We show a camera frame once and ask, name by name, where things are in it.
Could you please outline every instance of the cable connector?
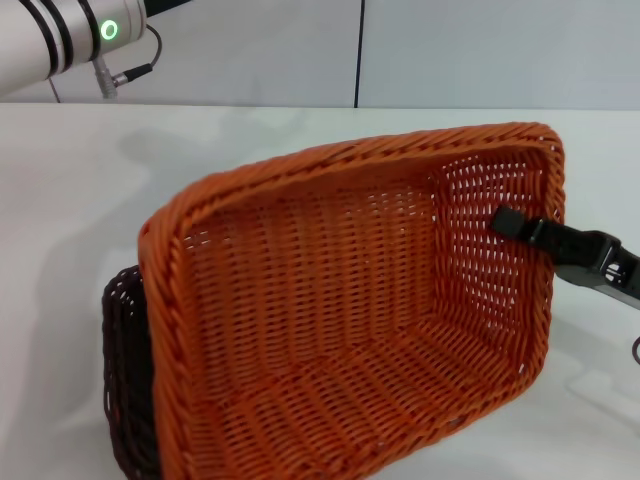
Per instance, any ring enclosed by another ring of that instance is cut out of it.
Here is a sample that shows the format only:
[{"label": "cable connector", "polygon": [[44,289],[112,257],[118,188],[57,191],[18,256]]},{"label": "cable connector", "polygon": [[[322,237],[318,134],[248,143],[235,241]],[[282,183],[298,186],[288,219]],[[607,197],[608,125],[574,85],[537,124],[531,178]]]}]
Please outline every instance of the cable connector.
[{"label": "cable connector", "polygon": [[96,73],[98,86],[102,92],[102,98],[109,101],[115,101],[118,97],[118,92],[116,91],[118,86],[114,82],[113,78],[111,78],[111,72],[109,72],[109,68],[105,63],[104,58],[102,58],[102,55],[98,55],[98,57],[93,60],[93,68]]},{"label": "cable connector", "polygon": [[151,72],[153,72],[153,67],[150,63],[140,65],[139,67],[132,68],[131,70],[125,70],[124,72],[119,73],[118,75],[113,77],[113,83],[116,87],[121,87],[122,85],[131,83],[134,80],[137,80],[140,77],[144,77]]}]

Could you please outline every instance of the white wall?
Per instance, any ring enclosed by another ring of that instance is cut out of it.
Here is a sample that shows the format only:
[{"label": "white wall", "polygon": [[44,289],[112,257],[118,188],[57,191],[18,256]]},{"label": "white wall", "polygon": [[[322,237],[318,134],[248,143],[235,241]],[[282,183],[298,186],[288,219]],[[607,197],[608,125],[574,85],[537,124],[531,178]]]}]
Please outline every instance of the white wall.
[{"label": "white wall", "polygon": [[367,0],[360,106],[640,109],[640,2]]}]

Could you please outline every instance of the black cable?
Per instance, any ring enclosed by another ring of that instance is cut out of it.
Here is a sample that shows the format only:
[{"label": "black cable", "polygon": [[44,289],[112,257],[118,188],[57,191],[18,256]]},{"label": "black cable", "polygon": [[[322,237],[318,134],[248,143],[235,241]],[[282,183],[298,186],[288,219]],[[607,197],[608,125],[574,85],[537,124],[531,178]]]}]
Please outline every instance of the black cable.
[{"label": "black cable", "polygon": [[56,97],[56,103],[62,103],[60,101],[60,95],[58,95],[58,90],[56,86],[53,84],[53,80],[49,79],[49,85],[51,85],[51,90],[53,90],[53,96]]},{"label": "black cable", "polygon": [[639,350],[640,350],[640,338],[638,338],[633,343],[633,347],[631,348],[631,353],[633,354],[633,358],[635,359],[636,362],[640,364],[640,354],[638,353]]},{"label": "black cable", "polygon": [[361,0],[360,3],[360,33],[358,37],[358,60],[356,64],[356,93],[353,99],[353,108],[358,108],[358,101],[360,99],[360,64],[362,63],[362,39],[364,37],[364,9],[366,0]]},{"label": "black cable", "polygon": [[158,60],[160,60],[160,55],[162,55],[162,48],[163,48],[162,37],[160,36],[158,31],[155,28],[153,28],[151,25],[147,25],[147,30],[153,33],[156,37],[156,40],[158,40],[158,50],[156,51],[156,56],[153,57],[153,60],[151,60],[151,66],[155,67],[156,64],[158,63]]}]

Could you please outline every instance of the woven texture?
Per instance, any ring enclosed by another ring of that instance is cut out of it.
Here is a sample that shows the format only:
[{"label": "woven texture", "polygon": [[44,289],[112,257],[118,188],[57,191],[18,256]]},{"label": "woven texture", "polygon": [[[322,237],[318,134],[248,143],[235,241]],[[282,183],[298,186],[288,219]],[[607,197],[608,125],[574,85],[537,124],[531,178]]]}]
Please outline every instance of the woven texture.
[{"label": "woven texture", "polygon": [[151,338],[138,267],[109,282],[102,309],[104,409],[113,453],[128,479],[159,480]]},{"label": "woven texture", "polygon": [[553,267],[487,229],[563,220],[539,124],[313,148],[190,186],[139,238],[163,472],[357,479],[523,392]]}]

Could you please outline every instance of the cable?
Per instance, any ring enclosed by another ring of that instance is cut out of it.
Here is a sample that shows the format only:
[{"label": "cable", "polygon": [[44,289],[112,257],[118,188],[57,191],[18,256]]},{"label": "cable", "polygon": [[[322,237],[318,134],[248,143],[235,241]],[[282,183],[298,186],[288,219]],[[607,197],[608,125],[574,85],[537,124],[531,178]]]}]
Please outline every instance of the cable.
[{"label": "cable", "polygon": [[49,79],[49,85],[51,85],[51,90],[53,90],[53,96],[56,97],[56,102],[62,103],[60,101],[60,95],[58,95],[58,90],[56,90],[56,86],[53,84],[53,80]]},{"label": "cable", "polygon": [[153,72],[153,68],[158,63],[158,60],[160,60],[160,55],[162,55],[162,49],[163,49],[162,37],[160,36],[160,33],[158,33],[158,31],[155,28],[153,28],[151,25],[147,25],[147,29],[151,33],[153,33],[153,35],[156,37],[156,40],[158,41],[158,48],[156,50],[155,57],[153,57],[153,60],[151,60],[151,63],[145,63],[144,65],[140,65],[139,67],[132,68],[131,70],[125,70],[124,72],[114,76],[113,83],[115,84],[116,88],[121,87],[122,85],[126,85],[127,83],[131,83],[134,80],[137,80],[138,78]]},{"label": "cable", "polygon": [[635,359],[636,362],[640,364],[640,354],[638,353],[639,349],[640,349],[640,338],[638,338],[634,342],[633,347],[631,348],[631,353],[633,354],[633,358]]},{"label": "cable", "polygon": [[360,32],[358,34],[358,59],[356,60],[356,92],[353,99],[353,108],[358,108],[360,101],[360,65],[362,64],[362,40],[364,37],[364,11],[366,0],[360,3]]},{"label": "cable", "polygon": [[153,57],[153,60],[151,60],[151,66],[155,67],[156,64],[158,63],[158,60],[160,60],[160,55],[162,55],[162,48],[163,48],[162,37],[160,36],[158,31],[155,28],[153,28],[151,25],[147,25],[147,30],[153,33],[156,37],[156,40],[158,40],[158,50],[156,51],[156,56]]}]

